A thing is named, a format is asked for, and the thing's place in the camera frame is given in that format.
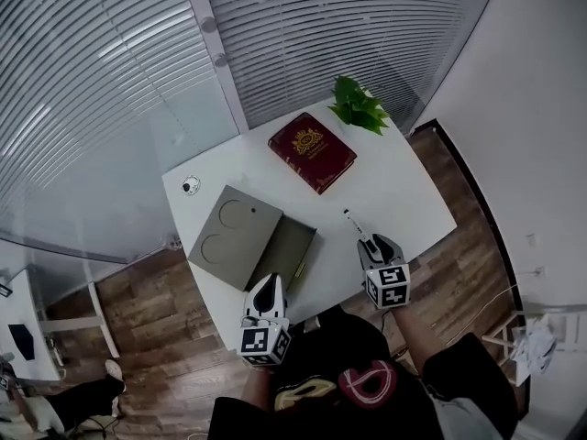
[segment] red book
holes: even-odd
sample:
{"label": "red book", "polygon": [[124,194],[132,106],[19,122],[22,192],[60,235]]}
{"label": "red book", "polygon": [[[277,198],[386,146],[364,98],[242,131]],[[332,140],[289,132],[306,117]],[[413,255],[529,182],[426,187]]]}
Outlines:
{"label": "red book", "polygon": [[269,139],[269,148],[319,194],[345,172],[357,154],[308,113]]}

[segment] table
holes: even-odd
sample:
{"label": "table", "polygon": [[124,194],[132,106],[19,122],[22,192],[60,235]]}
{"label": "table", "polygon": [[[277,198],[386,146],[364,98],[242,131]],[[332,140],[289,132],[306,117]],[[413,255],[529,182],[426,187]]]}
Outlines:
{"label": "table", "polygon": [[[332,100],[284,115],[186,161],[163,175],[165,192],[183,250],[189,256],[225,185],[317,228],[306,254],[304,276],[288,291],[292,324],[362,292],[358,234],[343,215],[348,208],[368,233],[397,242],[409,261],[450,233],[456,223],[424,166],[389,121],[380,137],[345,126],[327,109]],[[267,146],[269,138],[308,112],[355,153],[355,163],[318,195]],[[200,179],[192,196],[182,190],[187,176]],[[196,284],[228,350],[237,346],[245,293],[190,262]]]}
{"label": "table", "polygon": [[[28,270],[21,270],[8,284],[12,294],[8,297],[0,296],[0,354],[11,352],[14,359],[10,362],[15,375],[23,380],[59,381],[61,376],[51,351],[45,342],[45,335],[58,331],[72,331],[88,327],[100,327],[106,344],[113,358],[118,358],[118,350],[110,330],[105,322],[102,307],[95,290],[95,284],[88,284],[90,298],[96,316],[65,320],[39,320],[39,312],[32,294]],[[33,336],[35,358],[25,360],[17,348],[17,344],[10,333],[8,325],[25,325]]]}

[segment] gold emblem on book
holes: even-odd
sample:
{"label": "gold emblem on book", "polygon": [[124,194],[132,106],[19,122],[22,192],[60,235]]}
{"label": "gold emblem on book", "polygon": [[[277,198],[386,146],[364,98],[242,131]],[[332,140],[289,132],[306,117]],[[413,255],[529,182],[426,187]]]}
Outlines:
{"label": "gold emblem on book", "polygon": [[322,137],[322,134],[309,128],[307,131],[298,131],[298,133],[295,134],[295,140],[292,143],[300,155],[305,155],[309,149],[314,147],[320,140],[322,140]]}

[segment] black t-shirt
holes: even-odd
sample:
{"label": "black t-shirt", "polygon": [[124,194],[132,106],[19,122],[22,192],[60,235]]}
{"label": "black t-shirt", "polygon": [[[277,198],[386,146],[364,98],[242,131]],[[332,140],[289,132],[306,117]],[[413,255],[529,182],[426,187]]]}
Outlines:
{"label": "black t-shirt", "polygon": [[342,311],[326,315],[320,329],[293,338],[273,376],[274,412],[218,398],[210,439],[441,439],[428,392],[472,400],[503,438],[512,436],[514,392],[473,334],[430,358],[420,380],[391,359],[374,326]]}

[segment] wooden floor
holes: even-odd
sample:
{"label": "wooden floor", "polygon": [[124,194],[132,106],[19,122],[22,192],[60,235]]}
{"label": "wooden floor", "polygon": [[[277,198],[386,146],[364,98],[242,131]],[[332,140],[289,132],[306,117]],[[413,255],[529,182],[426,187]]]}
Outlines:
{"label": "wooden floor", "polygon": [[[410,263],[412,305],[449,341],[509,282],[490,227],[438,136],[428,129],[410,143],[458,224],[452,234]],[[182,251],[145,259],[99,282],[97,290],[127,381],[120,402],[126,417],[116,427],[118,438],[184,440],[188,434],[206,432],[215,398],[238,396],[247,368],[224,349]],[[364,294],[343,306],[381,327],[382,312],[374,311]],[[50,317],[81,316],[91,308],[87,292],[79,292],[53,306]],[[482,335],[513,308],[508,292],[470,330]],[[384,333],[393,351],[404,345],[391,315]],[[41,392],[103,376],[108,351],[99,330],[63,333],[59,342],[70,360],[66,379],[40,386]],[[500,356],[494,347],[488,348],[496,358]],[[516,391],[522,406],[524,388]]]}

